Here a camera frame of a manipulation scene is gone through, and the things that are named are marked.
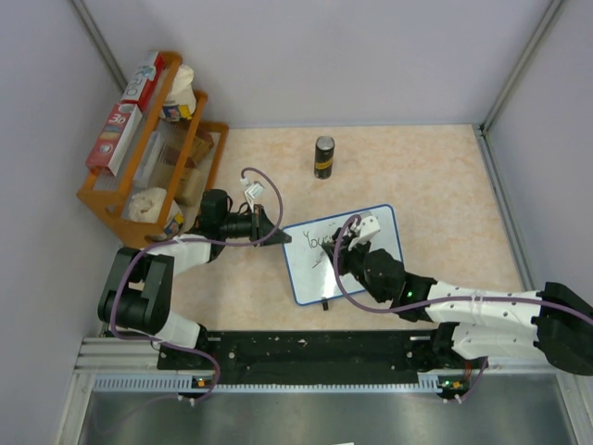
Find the black capped whiteboard marker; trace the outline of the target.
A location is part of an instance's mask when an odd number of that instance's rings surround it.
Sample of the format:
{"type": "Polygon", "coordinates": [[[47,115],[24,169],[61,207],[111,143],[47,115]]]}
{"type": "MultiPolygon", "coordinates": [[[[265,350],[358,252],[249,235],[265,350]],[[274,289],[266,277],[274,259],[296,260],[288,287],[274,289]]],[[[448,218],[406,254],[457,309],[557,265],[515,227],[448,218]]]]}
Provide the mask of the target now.
{"type": "Polygon", "coordinates": [[[312,268],[316,268],[317,266],[321,265],[321,264],[325,264],[327,262],[331,262],[332,261],[332,249],[330,245],[320,245],[319,246],[319,251],[316,254],[316,257],[314,259],[313,262],[313,266],[312,268]]]}

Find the blue framed whiteboard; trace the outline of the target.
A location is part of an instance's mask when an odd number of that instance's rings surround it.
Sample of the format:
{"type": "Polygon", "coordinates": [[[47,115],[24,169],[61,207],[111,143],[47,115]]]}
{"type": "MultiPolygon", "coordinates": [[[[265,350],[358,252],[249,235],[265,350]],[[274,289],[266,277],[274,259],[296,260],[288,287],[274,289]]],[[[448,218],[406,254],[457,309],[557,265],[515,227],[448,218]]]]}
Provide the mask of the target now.
{"type": "MultiPolygon", "coordinates": [[[[356,210],[358,214],[369,212],[378,219],[381,231],[371,239],[371,249],[383,248],[398,261],[403,253],[397,227],[395,210],[382,204],[356,210]]],[[[283,231],[292,236],[290,244],[283,245],[287,271],[295,302],[300,306],[322,303],[343,296],[329,262],[312,268],[319,246],[324,239],[342,227],[355,211],[338,213],[319,219],[287,225],[283,231]]]]}

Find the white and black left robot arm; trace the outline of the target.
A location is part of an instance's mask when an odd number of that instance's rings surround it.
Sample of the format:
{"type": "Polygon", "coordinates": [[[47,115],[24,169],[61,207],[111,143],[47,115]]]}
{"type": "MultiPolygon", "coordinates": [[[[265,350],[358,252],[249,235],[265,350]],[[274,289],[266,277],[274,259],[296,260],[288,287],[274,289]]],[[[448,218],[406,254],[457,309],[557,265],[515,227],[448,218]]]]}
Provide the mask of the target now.
{"type": "Polygon", "coordinates": [[[204,193],[196,225],[188,233],[146,249],[121,248],[99,300],[99,319],[128,336],[139,335],[178,347],[190,367],[204,365],[210,354],[206,328],[170,308],[173,278],[216,260],[224,248],[239,244],[264,247],[289,244],[292,236],[277,228],[260,204],[232,210],[227,192],[204,193]]]}

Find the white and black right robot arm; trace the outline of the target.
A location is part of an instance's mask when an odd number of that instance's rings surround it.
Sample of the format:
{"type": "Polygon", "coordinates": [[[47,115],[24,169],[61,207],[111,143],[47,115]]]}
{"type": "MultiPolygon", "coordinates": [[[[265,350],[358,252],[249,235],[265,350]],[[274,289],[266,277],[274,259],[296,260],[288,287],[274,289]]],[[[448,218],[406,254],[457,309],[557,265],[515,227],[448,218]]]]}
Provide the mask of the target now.
{"type": "Polygon", "coordinates": [[[322,250],[336,279],[353,277],[376,301],[373,313],[436,324],[430,351],[443,366],[508,357],[592,374],[592,307],[564,284],[525,292],[454,286],[407,272],[402,261],[360,242],[351,229],[336,231],[322,250]]]}

